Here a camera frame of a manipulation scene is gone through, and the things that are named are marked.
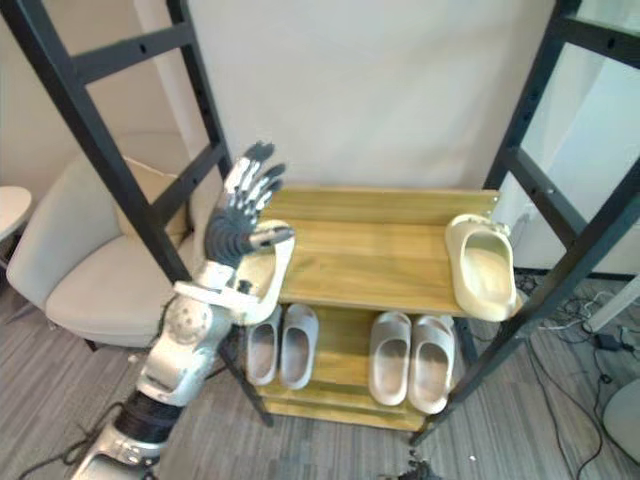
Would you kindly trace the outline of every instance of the slipper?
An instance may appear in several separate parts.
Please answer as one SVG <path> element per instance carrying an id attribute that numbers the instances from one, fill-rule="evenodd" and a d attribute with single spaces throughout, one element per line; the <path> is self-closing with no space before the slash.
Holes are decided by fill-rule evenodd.
<path id="1" fill-rule="evenodd" d="M 253 385 L 268 385 L 276 376 L 281 314 L 282 307 L 277 305 L 267 320 L 248 329 L 247 379 Z"/>
<path id="2" fill-rule="evenodd" d="M 409 401 L 430 415 L 447 405 L 455 354 L 452 325 L 451 317 L 424 315 L 413 326 Z"/>
<path id="3" fill-rule="evenodd" d="M 280 220 L 268 220 L 258 225 L 256 230 L 271 227 L 289 225 Z M 284 242 L 260 250 L 251 255 L 246 255 L 236 272 L 236 285 L 240 282 L 249 286 L 251 295 L 258 298 L 257 304 L 253 305 L 241 318 L 236 318 L 239 325 L 255 325 L 269 318 L 280 296 L 284 276 L 287 267 L 293 256 L 295 237 L 291 237 Z"/>
<path id="4" fill-rule="evenodd" d="M 516 304 L 513 251 L 506 226 L 459 215 L 445 230 L 456 301 L 470 316 L 501 322 Z"/>
<path id="5" fill-rule="evenodd" d="M 369 391 L 383 405 L 399 405 L 407 396 L 411 320 L 400 312 L 380 315 L 371 329 Z"/>
<path id="6" fill-rule="evenodd" d="M 293 390 L 303 388 L 313 372 L 318 342 L 318 317 L 306 305 L 293 304 L 284 316 L 280 381 Z"/>

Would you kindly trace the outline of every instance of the white table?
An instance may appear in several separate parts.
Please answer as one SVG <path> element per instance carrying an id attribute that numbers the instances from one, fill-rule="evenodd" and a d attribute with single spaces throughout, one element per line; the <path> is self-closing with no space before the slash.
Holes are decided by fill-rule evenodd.
<path id="1" fill-rule="evenodd" d="M 0 187 L 0 241 L 4 240 L 24 223 L 31 207 L 31 193 L 22 187 Z M 7 262 L 0 257 L 0 265 Z"/>

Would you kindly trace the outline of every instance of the robotic hand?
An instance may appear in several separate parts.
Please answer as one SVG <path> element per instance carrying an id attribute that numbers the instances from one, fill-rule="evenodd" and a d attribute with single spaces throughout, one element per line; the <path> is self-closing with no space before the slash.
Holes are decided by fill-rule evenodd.
<path id="1" fill-rule="evenodd" d="M 293 237 L 285 226 L 256 231 L 258 218 L 282 187 L 284 165 L 259 175 L 273 145 L 258 143 L 236 162 L 205 233 L 206 260 L 193 282 L 176 282 L 162 333 L 118 417 L 105 426 L 73 479 L 143 478 L 158 462 L 171 429 L 213 366 L 232 323 L 259 299 L 233 288 L 244 255 Z"/>

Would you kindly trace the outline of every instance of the floor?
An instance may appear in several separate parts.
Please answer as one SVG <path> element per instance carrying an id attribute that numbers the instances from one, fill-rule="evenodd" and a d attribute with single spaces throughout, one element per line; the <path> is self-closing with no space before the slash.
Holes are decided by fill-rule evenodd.
<path id="1" fill-rule="evenodd" d="M 578 295 L 619 290 L 618 282 L 587 281 Z M 8 287 L 0 295 L 0 318 L 19 307 Z M 618 324 L 640 328 L 640 309 L 623 312 Z M 476 321 L 479 337 L 494 325 Z M 579 327 L 561 332 L 577 338 Z M 640 336 L 634 335 L 640 344 Z M 591 411 L 597 370 L 589 343 L 568 345 L 556 333 L 539 331 L 533 343 L 549 372 Z M 479 348 L 486 343 L 478 342 Z M 91 353 L 85 343 L 33 312 L 0 326 L 0 478 L 16 478 L 31 464 L 82 437 L 111 402 L 131 391 L 141 363 L 131 354 L 104 347 Z M 602 404 L 640 376 L 640 362 L 625 351 L 600 352 L 613 382 L 603 386 Z M 597 445 L 581 413 L 549 387 L 560 419 L 572 474 Z M 408 433 L 276 417 L 272 429 L 258 416 L 228 373 L 209 381 L 183 414 L 157 468 L 163 479 L 375 479 L 407 469 Z M 496 371 L 420 446 L 443 479 L 570 478 L 555 443 L 542 392 L 523 348 Z M 52 464 L 30 478 L 62 478 L 66 467 Z M 581 477 L 638 479 L 640 467 L 605 441 L 602 454 Z"/>

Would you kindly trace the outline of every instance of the metal ladder frame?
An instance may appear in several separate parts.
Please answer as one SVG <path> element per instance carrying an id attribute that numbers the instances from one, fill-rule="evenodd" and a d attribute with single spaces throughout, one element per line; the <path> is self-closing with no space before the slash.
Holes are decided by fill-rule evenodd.
<path id="1" fill-rule="evenodd" d="M 545 276 L 522 310 L 501 328 L 478 358 L 466 319 L 457 322 L 463 352 L 470 367 L 455 386 L 444 411 L 425 419 L 411 444 L 417 445 L 442 423 L 534 332 L 542 319 L 574 290 L 640 216 L 640 162 L 628 171 L 591 222 L 587 223 L 554 185 L 521 142 L 566 43 L 640 67 L 640 39 L 635 32 L 576 18 L 580 0 L 557 0 L 529 76 L 516 105 L 489 175 L 486 189 L 502 185 L 511 172 L 531 198 L 567 251 Z M 187 0 L 167 0 L 173 26 L 69 56 L 47 15 L 42 0 L 0 0 L 0 10 L 33 65 L 53 102 L 98 174 L 135 227 L 171 282 L 189 278 L 176 249 L 163 230 L 204 176 L 217 165 L 224 178 L 231 168 L 229 151 L 207 80 Z M 107 75 L 180 48 L 210 144 L 187 166 L 158 199 L 149 204 L 129 172 L 118 148 L 89 96 L 86 85 Z M 260 412 L 271 415 L 242 373 L 225 361 Z"/>
<path id="2" fill-rule="evenodd" d="M 165 225 L 214 166 L 226 178 L 232 163 L 202 54 L 186 0 L 167 0 L 171 27 L 70 56 L 42 4 L 42 0 L 0 0 L 0 11 L 27 59 L 69 126 L 87 158 L 127 216 L 169 281 L 190 280 Z M 207 132 L 209 144 L 178 178 L 150 204 L 145 198 L 107 125 L 94 104 L 87 85 L 179 48 Z M 219 354 L 240 384 L 262 421 L 273 425 L 253 385 L 233 361 L 228 341 Z"/>

